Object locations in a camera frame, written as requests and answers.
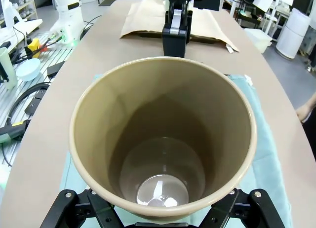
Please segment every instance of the person's arm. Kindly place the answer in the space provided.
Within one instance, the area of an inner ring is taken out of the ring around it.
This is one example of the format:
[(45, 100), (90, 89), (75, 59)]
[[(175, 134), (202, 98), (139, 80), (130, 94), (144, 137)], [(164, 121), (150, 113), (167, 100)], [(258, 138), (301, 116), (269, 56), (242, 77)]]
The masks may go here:
[(296, 110), (299, 120), (302, 122), (307, 118), (312, 109), (316, 106), (316, 93), (300, 108)]
[(316, 93), (314, 93), (306, 104), (311, 110), (316, 106)]

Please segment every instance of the cup rim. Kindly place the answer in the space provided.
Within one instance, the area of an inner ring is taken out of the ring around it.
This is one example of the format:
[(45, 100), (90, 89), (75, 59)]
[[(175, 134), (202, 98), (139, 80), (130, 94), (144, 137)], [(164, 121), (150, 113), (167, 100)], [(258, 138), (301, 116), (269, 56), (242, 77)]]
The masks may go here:
[[(83, 99), (87, 96), (88, 92), (90, 92), (101, 80), (102, 78), (106, 77), (108, 74), (122, 68), (126, 67), (128, 65), (132, 65), (135, 63), (139, 62), (144, 62), (144, 61), (152, 61), (152, 60), (161, 60), (161, 59), (167, 59), (167, 60), (174, 60), (174, 61), (184, 61), (187, 63), (192, 63), (196, 65), (200, 65), (201, 67), (204, 67), (215, 74), (217, 74), (219, 77), (221, 77), (223, 80), (225, 80), (229, 85), (231, 85), (234, 90), (238, 93), (239, 97), (242, 99), (244, 102), (249, 120), (250, 120), (250, 144), (249, 144), (249, 150), (247, 152), (247, 155), (245, 157), (244, 162), (242, 163), (241, 167), (239, 170), (236, 172), (236, 174), (219, 190), (215, 191), (214, 193), (210, 194), (209, 196), (206, 196), (200, 200), (181, 205), (181, 206), (176, 206), (176, 207), (151, 207), (151, 206), (145, 206), (145, 205), (140, 205), (137, 203), (130, 202), (128, 200), (125, 200), (110, 191), (106, 190), (103, 188), (100, 184), (98, 184), (92, 176), (87, 172), (85, 169), (84, 165), (82, 164), (77, 150), (75, 146), (75, 139), (74, 139), (74, 130), (75, 130), (75, 121), (77, 117), (77, 113), (79, 110), (79, 107), (81, 105), (81, 102)], [(231, 81), (228, 77), (226, 77), (224, 74), (221, 72), (215, 70), (214, 68), (211, 68), (210, 66), (199, 63), (194, 60), (189, 60), (189, 59), (184, 59), (184, 58), (178, 58), (178, 57), (149, 57), (149, 58), (143, 58), (143, 59), (138, 59), (134, 61), (127, 62), (125, 64), (119, 65), (109, 71), (107, 71), (102, 77), (99, 79), (95, 80), (81, 95), (79, 98), (72, 117), (70, 121), (70, 130), (69, 130), (69, 138), (70, 138), (70, 154), (72, 156), (74, 165), (76, 169), (78, 170), (79, 174), (82, 176), (83, 180), (87, 183), (88, 186), (91, 187), (92, 190), (94, 190), (100, 197), (102, 197), (104, 200), (108, 201), (109, 203), (120, 207), (122, 209), (125, 209), (131, 213), (143, 215), (143, 216), (154, 216), (154, 217), (173, 217), (173, 216), (181, 216), (185, 214), (190, 214), (193, 212), (196, 212), (198, 210), (201, 210), (207, 206), (210, 206), (214, 204), (215, 202), (221, 200), (223, 197), (229, 194), (230, 191), (232, 191), (237, 184), (240, 182), (240, 180), (243, 178), (245, 173), (247, 172), (249, 166), (251, 165), (251, 162), (254, 158), (255, 151), (256, 151), (256, 146), (257, 146), (257, 125), (255, 121), (255, 116), (253, 113), (253, 110), (250, 106), (250, 103), (248, 102), (246, 96), (244, 93), (235, 85), (233, 81)]]

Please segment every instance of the floor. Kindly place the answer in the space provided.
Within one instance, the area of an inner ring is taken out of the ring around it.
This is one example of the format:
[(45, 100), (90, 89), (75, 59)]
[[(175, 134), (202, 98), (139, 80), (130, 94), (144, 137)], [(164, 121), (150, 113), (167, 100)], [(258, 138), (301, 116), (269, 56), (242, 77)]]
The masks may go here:
[(295, 109), (316, 92), (316, 78), (307, 71), (305, 58), (296, 55), (294, 60), (285, 59), (277, 54), (274, 45), (269, 47), (263, 56)]
[[(105, 13), (109, 7), (99, 7), (97, 2), (82, 5), (82, 15), (85, 21)], [(53, 6), (38, 8), (39, 18), (43, 24), (37, 32), (49, 31), (57, 21), (58, 12)], [(273, 72), (283, 86), (294, 108), (304, 104), (316, 92), (316, 78), (306, 70), (304, 58), (297, 55), (294, 60), (287, 60), (278, 55), (275, 47), (269, 47), (263, 54)]]
[[(81, 7), (84, 21), (89, 22), (93, 18), (102, 15), (109, 7), (99, 7), (97, 2), (84, 3)], [(39, 18), (43, 19), (39, 32), (47, 32), (58, 19), (58, 12), (53, 6), (40, 7), (37, 9)]]

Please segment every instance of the white container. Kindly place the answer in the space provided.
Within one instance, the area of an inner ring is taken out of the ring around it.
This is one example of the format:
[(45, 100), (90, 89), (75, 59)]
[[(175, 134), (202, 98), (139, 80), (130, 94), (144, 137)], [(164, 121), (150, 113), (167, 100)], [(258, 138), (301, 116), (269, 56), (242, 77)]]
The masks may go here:
[(303, 41), (302, 36), (296, 34), (290, 30), (287, 26), (283, 27), (283, 30), (277, 39), (277, 50), (287, 58), (294, 59), (300, 45)]
[(260, 29), (244, 29), (247, 36), (250, 38), (251, 42), (255, 47), (260, 51), (260, 53), (264, 53), (268, 46), (271, 45), (272, 38), (264, 33)]
[(310, 17), (294, 8), (277, 39), (276, 49), (285, 57), (294, 59), (310, 21)]
[(294, 8), (286, 22), (286, 26), (294, 33), (304, 37), (310, 22), (310, 17)]
[(0, 49), (0, 62), (4, 68), (4, 71), (8, 75), (8, 79), (9, 79), (9, 81), (5, 82), (4, 85), (6, 89), (10, 90), (17, 85), (18, 80), (16, 78), (16, 74), (13, 69), (7, 48)]
[(31, 81), (40, 73), (40, 60), (30, 59), (25, 61), (16, 71), (16, 75), (22, 81)]
[(310, 22), (311, 28), (316, 30), (316, 0), (313, 1), (312, 10), (309, 17), (311, 19), (311, 22)]

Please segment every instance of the white bowl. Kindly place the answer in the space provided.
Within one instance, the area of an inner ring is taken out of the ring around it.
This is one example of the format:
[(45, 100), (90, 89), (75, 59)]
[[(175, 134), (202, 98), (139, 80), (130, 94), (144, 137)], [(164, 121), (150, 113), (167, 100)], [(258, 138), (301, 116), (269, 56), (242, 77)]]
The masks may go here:
[(16, 76), (22, 81), (31, 81), (40, 73), (40, 60), (29, 59), (16, 70)]

